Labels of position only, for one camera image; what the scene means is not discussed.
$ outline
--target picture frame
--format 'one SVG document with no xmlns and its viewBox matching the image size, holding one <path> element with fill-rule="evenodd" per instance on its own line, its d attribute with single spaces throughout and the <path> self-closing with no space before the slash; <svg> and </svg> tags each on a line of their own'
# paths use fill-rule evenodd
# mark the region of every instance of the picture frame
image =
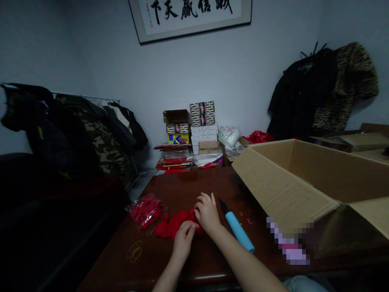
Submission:
<svg viewBox="0 0 389 292">
<path fill-rule="evenodd" d="M 236 0 L 230 0 L 230 1 L 220 0 L 219 2 L 224 3 L 224 4 L 226 4 L 226 3 L 228 4 L 229 2 L 232 3 L 233 1 L 236 1 Z M 147 5 L 147 13 L 148 13 L 148 18 L 150 20 L 150 23 L 148 23 L 148 19 L 146 19 L 146 22 L 143 21 L 145 18 L 147 18 L 147 16 L 145 16 L 145 7 L 144 6 L 142 7 L 143 10 L 141 11 L 141 7 L 139 5 L 140 2 L 142 3 L 142 5 L 144 3 Z M 159 4 L 158 9 L 156 8 L 157 6 L 155 5 L 155 2 L 157 2 Z M 170 8 L 171 8 L 171 5 L 169 5 L 171 2 L 172 1 L 170 1 L 170 0 L 160 0 L 160 1 L 128 0 L 128 3 L 130 5 L 130 9 L 131 9 L 131 14 L 133 16 L 138 40 L 139 40 L 140 44 L 150 43 L 150 42 L 163 40 L 163 39 L 182 37 L 182 36 L 187 36 L 190 34 L 197 34 L 197 33 L 201 33 L 201 32 L 209 32 L 212 30 L 218 30 L 218 29 L 227 28 L 227 27 L 235 27 L 235 26 L 240 26 L 240 25 L 251 23 L 252 0 L 239 0 L 239 4 L 240 4 L 240 2 L 242 3 L 240 17 L 236 17 L 233 19 L 225 19 L 225 20 L 215 21 L 215 22 L 211 22 L 211 23 L 198 24 L 198 25 L 193 25 L 193 26 L 184 27 L 184 28 L 180 28 L 179 25 L 177 25 L 175 28 L 173 28 L 172 30 L 169 30 L 169 31 L 163 31 L 163 32 L 152 33 L 152 34 L 150 34 L 150 32 L 149 32 L 149 34 L 147 34 L 146 29 L 145 29 L 145 27 L 146 27 L 145 24 L 151 25 L 151 27 L 153 27 L 153 25 L 157 26 L 156 21 L 155 21 L 156 15 L 154 15 L 154 13 L 156 14 L 157 12 L 159 13 L 159 20 L 161 22 L 165 21 L 164 20 L 165 15 L 167 15 L 167 17 L 169 17 L 167 8 L 168 8 L 168 6 L 170 6 Z M 198 10 L 200 8 L 199 7 L 200 4 L 198 4 L 199 0 L 191 0 L 190 2 L 184 0 L 183 2 L 190 3 L 191 9 L 193 7 L 193 9 L 196 10 L 196 11 L 193 11 L 192 14 L 195 13 L 197 15 L 197 14 L 201 13 L 201 11 L 199 12 L 199 10 Z M 217 5 L 215 3 L 217 3 L 218 1 L 209 0 L 207 2 L 209 2 L 210 4 L 213 5 L 212 11 L 215 11 L 216 10 L 215 5 Z M 227 7 L 224 7 L 224 9 L 227 11 L 226 13 L 229 14 L 229 12 L 228 12 L 229 10 L 227 9 Z M 177 14 L 178 13 L 175 14 L 176 19 L 180 19 L 180 16 L 178 15 L 178 17 L 177 17 Z"/>
</svg>

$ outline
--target table surface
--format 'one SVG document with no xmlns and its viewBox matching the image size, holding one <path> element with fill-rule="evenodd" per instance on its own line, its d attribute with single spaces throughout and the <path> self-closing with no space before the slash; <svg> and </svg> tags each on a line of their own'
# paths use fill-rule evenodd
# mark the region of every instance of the table surface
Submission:
<svg viewBox="0 0 389 292">
<path fill-rule="evenodd" d="M 317 273 L 371 264 L 384 260 L 380 251 L 369 251 L 344 257 L 314 260 L 309 266 L 291 266 L 283 258 L 282 251 L 274 243 L 274 235 L 266 227 L 263 209 L 245 188 L 232 167 L 192 171 L 181 174 L 155 176 L 142 195 L 154 193 L 169 208 L 169 219 L 180 210 L 190 210 L 201 192 L 214 193 L 232 210 L 243 223 L 243 229 L 255 246 L 254 255 L 277 276 Z M 220 222 L 231 233 L 220 204 L 217 203 Z M 246 224 L 247 218 L 255 225 Z M 126 254 L 134 242 L 142 241 L 142 253 L 130 263 Z M 144 237 L 128 215 L 112 237 L 78 291 L 129 291 L 151 289 L 166 267 L 173 250 L 171 238 L 161 239 L 154 235 Z M 233 281 L 234 275 L 223 255 L 207 234 L 193 239 L 189 258 L 180 276 L 181 286 L 213 285 Z"/>
</svg>

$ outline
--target framed calligraphy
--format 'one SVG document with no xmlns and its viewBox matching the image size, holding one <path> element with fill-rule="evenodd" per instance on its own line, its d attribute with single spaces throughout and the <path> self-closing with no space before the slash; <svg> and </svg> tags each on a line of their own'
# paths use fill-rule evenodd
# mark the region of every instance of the framed calligraphy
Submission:
<svg viewBox="0 0 389 292">
<path fill-rule="evenodd" d="M 128 0 L 139 43 L 251 23 L 252 0 Z"/>
</svg>

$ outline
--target clear plastic bag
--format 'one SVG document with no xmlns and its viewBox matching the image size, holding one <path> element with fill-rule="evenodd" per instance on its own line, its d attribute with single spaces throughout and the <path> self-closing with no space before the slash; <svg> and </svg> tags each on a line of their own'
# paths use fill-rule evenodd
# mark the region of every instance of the clear plastic bag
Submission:
<svg viewBox="0 0 389 292">
<path fill-rule="evenodd" d="M 235 143 L 235 151 L 237 155 L 241 155 L 244 149 L 245 148 L 242 146 L 242 144 L 239 141 Z"/>
<path fill-rule="evenodd" d="M 124 208 L 130 213 L 142 235 L 149 236 L 164 218 L 167 206 L 154 194 L 135 200 Z"/>
<path fill-rule="evenodd" d="M 208 163 L 214 162 L 223 156 L 223 153 L 201 154 L 193 156 L 193 164 L 197 166 L 204 166 Z"/>
<path fill-rule="evenodd" d="M 238 142 L 239 138 L 240 132 L 237 128 L 231 126 L 219 127 L 218 140 L 225 146 L 234 148 L 235 143 Z"/>
</svg>

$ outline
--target clothing rack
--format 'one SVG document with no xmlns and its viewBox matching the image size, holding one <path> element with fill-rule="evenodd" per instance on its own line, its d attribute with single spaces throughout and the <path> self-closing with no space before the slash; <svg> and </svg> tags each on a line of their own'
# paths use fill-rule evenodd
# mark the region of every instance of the clothing rack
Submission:
<svg viewBox="0 0 389 292">
<path fill-rule="evenodd" d="M 18 87 L 15 87 L 15 86 L 12 86 L 12 85 L 9 85 L 9 84 L 6 84 L 6 83 L 1 83 L 1 87 L 3 87 L 3 88 L 10 88 L 10 89 L 18 89 Z M 67 92 L 60 92 L 60 91 L 51 91 L 51 93 L 55 94 L 55 95 L 63 94 L 63 95 L 71 95 L 71 96 L 83 97 L 85 99 L 97 99 L 97 100 L 104 100 L 104 101 L 116 101 L 117 103 L 120 104 L 120 99 L 107 99 L 107 98 L 102 98 L 102 97 L 94 97 L 92 95 L 74 94 L 74 93 L 67 93 Z M 134 182 L 131 183 L 131 185 L 127 185 L 126 186 L 126 192 L 127 193 L 130 191 L 130 189 L 133 187 L 133 185 L 135 185 L 135 183 L 138 181 L 138 179 L 142 175 L 147 174 L 147 172 L 139 172 L 138 168 L 137 168 L 137 165 L 135 164 L 134 157 L 132 155 L 130 157 L 131 157 L 131 161 L 132 161 L 132 163 L 134 165 L 137 177 L 134 180 Z"/>
<path fill-rule="evenodd" d="M 79 96 L 86 99 L 98 99 L 98 100 L 105 100 L 105 101 L 116 101 L 117 103 L 120 103 L 120 99 L 106 99 L 102 97 L 94 97 L 91 95 L 83 95 L 83 94 L 74 94 L 74 93 L 67 93 L 67 92 L 59 92 L 59 91 L 52 91 L 52 94 L 63 94 L 63 95 L 71 95 L 71 96 Z"/>
</svg>

